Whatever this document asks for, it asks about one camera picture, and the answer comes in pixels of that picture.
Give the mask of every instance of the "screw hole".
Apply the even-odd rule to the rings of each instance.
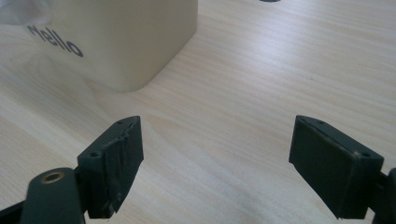
[[[50,173],[48,175],[45,175],[42,179],[41,179],[41,183],[43,184],[50,184],[50,183],[54,183],[60,179],[64,178],[64,173],[62,172],[53,172]]]
[[[90,156],[91,157],[98,157],[98,156],[100,156],[100,153],[99,152],[91,152]]]

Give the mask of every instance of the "robotic claw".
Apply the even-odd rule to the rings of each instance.
[[[78,156],[76,169],[57,168],[35,177],[26,200],[0,212],[2,224],[82,224],[118,212],[143,160],[138,116],[111,125]]]

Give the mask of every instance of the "wooden table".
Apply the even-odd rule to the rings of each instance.
[[[296,115],[396,167],[396,2],[200,0],[198,31],[145,88],[117,93],[0,30],[0,209],[117,119],[140,115],[145,160],[123,207],[88,223],[337,221],[288,163]]]

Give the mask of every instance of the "wooden table surface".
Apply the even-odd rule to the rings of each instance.
[[[396,167],[396,1],[199,0],[196,35],[128,93],[2,25],[0,209],[135,115],[145,160],[121,210],[88,223],[371,223],[336,220],[288,163],[290,140],[296,115],[322,119]]]

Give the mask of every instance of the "black plastic part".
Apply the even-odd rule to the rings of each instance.
[[[16,203],[2,211],[0,211],[1,224],[19,224],[23,209],[23,203]]]
[[[78,179],[90,193],[84,199],[90,218],[119,211],[143,159],[138,116],[114,123],[78,156]]]
[[[297,116],[289,161],[337,218],[364,218],[384,158],[321,120]]]
[[[74,170],[58,168],[29,184],[21,224],[83,224]]]
[[[396,223],[396,169],[392,169],[389,176],[381,175],[375,184],[370,208],[375,212],[373,223]]]

